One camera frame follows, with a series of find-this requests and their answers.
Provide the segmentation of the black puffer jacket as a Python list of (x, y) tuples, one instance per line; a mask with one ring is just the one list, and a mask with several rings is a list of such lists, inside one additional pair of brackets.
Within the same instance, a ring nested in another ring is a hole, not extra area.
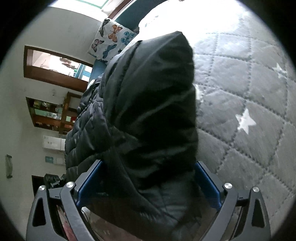
[(67, 133), (67, 179), (100, 160), (89, 209), (141, 240), (193, 240), (201, 226), (193, 80), (181, 32), (138, 41), (84, 92)]

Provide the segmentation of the white cabinet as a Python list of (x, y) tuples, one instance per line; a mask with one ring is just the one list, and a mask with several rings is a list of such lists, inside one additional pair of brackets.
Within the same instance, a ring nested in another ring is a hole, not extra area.
[(43, 148), (64, 151), (65, 139), (43, 135)]

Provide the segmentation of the wooden desk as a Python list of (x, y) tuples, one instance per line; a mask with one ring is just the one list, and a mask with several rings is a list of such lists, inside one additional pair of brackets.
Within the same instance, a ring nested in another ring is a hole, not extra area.
[(60, 135), (66, 134), (73, 129), (74, 123), (78, 116), (77, 107), (79, 106), (80, 99), (81, 95), (79, 94), (75, 94), (72, 92), (68, 92), (66, 94), (62, 105), (62, 116), (60, 120), (60, 125), (58, 127)]

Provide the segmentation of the grey star quilted bedspread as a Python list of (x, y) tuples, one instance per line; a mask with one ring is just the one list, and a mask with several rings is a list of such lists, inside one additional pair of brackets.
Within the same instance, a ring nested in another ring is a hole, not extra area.
[(139, 29), (186, 36), (198, 159), (235, 188), (257, 186), (276, 232), (295, 201), (295, 68), (278, 39), (238, 1), (165, 1)]

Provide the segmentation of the butterfly print pillow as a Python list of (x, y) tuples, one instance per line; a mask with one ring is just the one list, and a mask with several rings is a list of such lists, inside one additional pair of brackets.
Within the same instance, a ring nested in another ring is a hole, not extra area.
[(137, 33), (129, 28), (105, 18), (90, 44), (88, 54), (108, 65), (110, 60), (121, 53), (136, 35)]

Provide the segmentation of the wooden wall shelf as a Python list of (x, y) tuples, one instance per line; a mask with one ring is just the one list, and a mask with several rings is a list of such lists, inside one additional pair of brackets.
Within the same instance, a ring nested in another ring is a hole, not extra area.
[(60, 135), (66, 135), (73, 129), (77, 110), (30, 97), (26, 97), (26, 102), (34, 127), (55, 131)]

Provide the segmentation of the wooden door frame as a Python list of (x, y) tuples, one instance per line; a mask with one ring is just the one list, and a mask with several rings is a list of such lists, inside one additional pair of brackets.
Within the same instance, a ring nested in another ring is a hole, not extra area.
[(92, 70), (92, 64), (74, 57), (33, 46), (24, 47), (25, 78), (84, 92)]

